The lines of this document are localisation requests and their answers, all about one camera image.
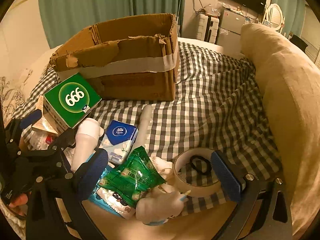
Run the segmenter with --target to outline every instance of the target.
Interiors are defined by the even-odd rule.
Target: green snack packet
[[[127,160],[104,176],[99,185],[117,192],[131,207],[152,187],[165,183],[154,168],[144,147],[132,151]]]

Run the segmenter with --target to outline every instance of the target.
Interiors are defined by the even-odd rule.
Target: beige cushion
[[[241,45],[256,67],[295,234],[320,207],[320,70],[289,40],[260,24],[242,27]]]

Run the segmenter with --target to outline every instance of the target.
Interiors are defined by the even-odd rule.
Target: checkered bedsheet
[[[281,167],[276,145],[262,107],[262,98],[254,79],[255,68],[246,59],[231,57],[180,42],[181,68],[172,102],[104,100],[89,117],[107,128],[112,119],[138,125],[144,105],[152,104],[153,119],[148,127],[146,151],[173,161],[178,154],[194,147],[219,149],[243,172],[258,179],[268,179]],[[48,68],[27,102],[14,114],[21,118],[35,109],[39,95],[58,84],[59,78]],[[33,131],[23,131],[29,140]],[[206,169],[200,160],[198,168]],[[194,185],[216,181],[214,172],[199,175],[190,165],[181,170],[181,177]],[[223,191],[206,197],[188,197],[182,215],[199,212],[224,203]]]

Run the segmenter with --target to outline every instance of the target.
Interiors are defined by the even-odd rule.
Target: finger
[[[9,204],[9,207],[15,208],[16,206],[25,205],[28,202],[28,196],[22,193],[14,201]]]

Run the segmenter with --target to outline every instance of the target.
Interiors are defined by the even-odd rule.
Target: vinda logo
[[[127,129],[124,128],[123,126],[117,126],[112,131],[112,134],[114,136],[123,136],[123,135],[126,135],[126,133],[127,133]]]
[[[59,91],[59,101],[71,113],[80,113],[89,105],[90,97],[85,87],[79,83],[65,84]]]

